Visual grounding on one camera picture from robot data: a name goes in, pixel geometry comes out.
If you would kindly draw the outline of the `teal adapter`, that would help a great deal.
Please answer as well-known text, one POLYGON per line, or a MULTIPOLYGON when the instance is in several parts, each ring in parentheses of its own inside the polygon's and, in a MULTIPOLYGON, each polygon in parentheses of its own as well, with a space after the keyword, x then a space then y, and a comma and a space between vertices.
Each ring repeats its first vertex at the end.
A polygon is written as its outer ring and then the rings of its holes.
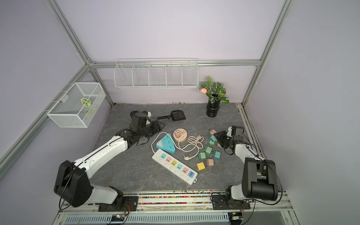
POLYGON ((214 151, 213 152, 213 157, 216 158, 216 159, 220 159, 221 153, 219 151, 214 151))
POLYGON ((214 135, 212 135, 212 136, 211 136, 211 140, 214 141, 214 142, 216 142, 216 141, 217 141, 217 138, 216 138, 214 135))

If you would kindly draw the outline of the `green plug adapter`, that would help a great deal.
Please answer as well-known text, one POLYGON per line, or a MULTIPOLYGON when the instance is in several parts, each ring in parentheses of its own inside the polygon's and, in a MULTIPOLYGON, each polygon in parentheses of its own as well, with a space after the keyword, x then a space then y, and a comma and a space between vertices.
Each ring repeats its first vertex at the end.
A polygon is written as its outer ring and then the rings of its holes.
POLYGON ((205 152, 198 153, 198 158, 199 158, 199 160, 205 160, 206 159, 206 153, 205 152))
POLYGON ((206 147, 204 148, 204 152, 205 152, 206 154, 208 154, 208 155, 212 155, 213 148, 210 147, 210 146, 206 146, 206 147))
POLYGON ((214 144, 215 144, 215 141, 213 141, 211 138, 208 138, 207 141, 206 141, 206 143, 207 143, 208 145, 214 145, 214 144))

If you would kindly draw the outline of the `teal triangular power socket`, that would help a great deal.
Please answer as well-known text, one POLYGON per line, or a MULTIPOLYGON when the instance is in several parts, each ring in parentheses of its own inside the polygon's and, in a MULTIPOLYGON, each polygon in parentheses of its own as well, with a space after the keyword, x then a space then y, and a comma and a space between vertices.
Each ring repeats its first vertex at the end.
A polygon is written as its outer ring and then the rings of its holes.
POLYGON ((156 143, 156 147, 170 154, 174 154, 176 152, 175 144, 170 136, 170 133, 166 134, 161 140, 159 140, 156 143))

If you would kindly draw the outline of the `yellow plug adapter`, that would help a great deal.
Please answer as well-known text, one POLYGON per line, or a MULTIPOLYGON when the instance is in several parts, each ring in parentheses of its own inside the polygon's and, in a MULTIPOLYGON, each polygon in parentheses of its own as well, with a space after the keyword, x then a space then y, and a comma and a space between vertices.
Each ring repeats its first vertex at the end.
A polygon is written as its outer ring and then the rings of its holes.
POLYGON ((205 169, 205 164, 203 162, 200 162, 197 164, 197 168, 199 171, 202 171, 205 169))

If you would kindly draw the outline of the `long white power strip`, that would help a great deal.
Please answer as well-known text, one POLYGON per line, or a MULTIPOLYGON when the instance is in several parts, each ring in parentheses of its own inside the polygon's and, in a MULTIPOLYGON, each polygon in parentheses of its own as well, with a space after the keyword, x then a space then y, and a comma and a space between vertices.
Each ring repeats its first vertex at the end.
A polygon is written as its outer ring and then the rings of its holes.
POLYGON ((173 156, 169 155, 167 152, 158 149, 153 154, 152 159, 166 170, 186 182, 188 185, 192 185, 197 182, 198 173, 173 156))

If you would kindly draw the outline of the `pink beige plug adapter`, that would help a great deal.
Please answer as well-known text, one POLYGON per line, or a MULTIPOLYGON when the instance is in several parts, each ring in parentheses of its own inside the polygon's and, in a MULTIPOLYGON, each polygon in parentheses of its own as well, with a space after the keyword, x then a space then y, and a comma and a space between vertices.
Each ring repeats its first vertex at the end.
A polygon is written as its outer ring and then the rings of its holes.
POLYGON ((213 128, 209 131, 209 134, 210 134, 210 135, 214 135, 214 134, 216 134, 216 133, 217 133, 217 131, 216 131, 215 129, 213 129, 213 128))

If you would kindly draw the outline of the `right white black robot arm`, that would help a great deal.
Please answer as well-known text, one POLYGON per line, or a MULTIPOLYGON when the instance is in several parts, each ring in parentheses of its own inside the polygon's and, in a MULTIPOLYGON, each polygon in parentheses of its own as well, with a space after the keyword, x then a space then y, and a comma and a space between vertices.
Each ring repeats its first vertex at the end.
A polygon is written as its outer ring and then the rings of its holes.
POLYGON ((264 203, 276 201, 280 180, 276 173, 276 164, 257 153, 257 149, 245 134, 243 127, 231 126, 227 131, 215 134, 220 146, 230 149, 231 156, 237 156, 243 163, 242 182, 230 185, 226 190, 226 200, 238 203, 253 199, 264 203))

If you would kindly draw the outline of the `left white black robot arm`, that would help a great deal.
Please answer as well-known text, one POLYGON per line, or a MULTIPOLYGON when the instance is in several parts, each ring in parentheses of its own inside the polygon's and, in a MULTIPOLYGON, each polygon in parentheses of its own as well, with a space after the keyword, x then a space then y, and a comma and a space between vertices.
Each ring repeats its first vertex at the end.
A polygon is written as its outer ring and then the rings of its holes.
POLYGON ((123 153, 142 138, 150 139, 161 132, 165 124, 152 117, 148 111, 132 111, 128 128, 117 132, 105 144, 88 155, 60 164, 54 192, 72 207, 84 204, 97 204, 101 210, 120 210, 124 206, 123 192, 114 187, 93 185, 90 178, 107 162, 123 153))

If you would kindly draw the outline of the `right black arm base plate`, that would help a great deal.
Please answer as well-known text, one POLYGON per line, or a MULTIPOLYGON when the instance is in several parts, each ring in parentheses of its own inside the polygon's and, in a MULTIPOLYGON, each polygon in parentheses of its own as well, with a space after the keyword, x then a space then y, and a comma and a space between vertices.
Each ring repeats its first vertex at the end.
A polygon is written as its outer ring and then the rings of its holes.
POLYGON ((220 193, 212 193, 210 196, 213 210, 243 211, 250 209, 250 203, 241 200, 231 200, 220 193))

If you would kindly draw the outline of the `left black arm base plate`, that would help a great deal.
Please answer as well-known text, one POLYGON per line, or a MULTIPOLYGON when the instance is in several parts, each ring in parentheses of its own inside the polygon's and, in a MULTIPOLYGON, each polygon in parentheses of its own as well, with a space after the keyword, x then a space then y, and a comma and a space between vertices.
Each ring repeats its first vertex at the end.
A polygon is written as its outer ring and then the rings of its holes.
POLYGON ((120 212, 130 211, 135 212, 138 206, 138 196, 121 196, 117 198, 112 204, 99 204, 99 212, 120 212))

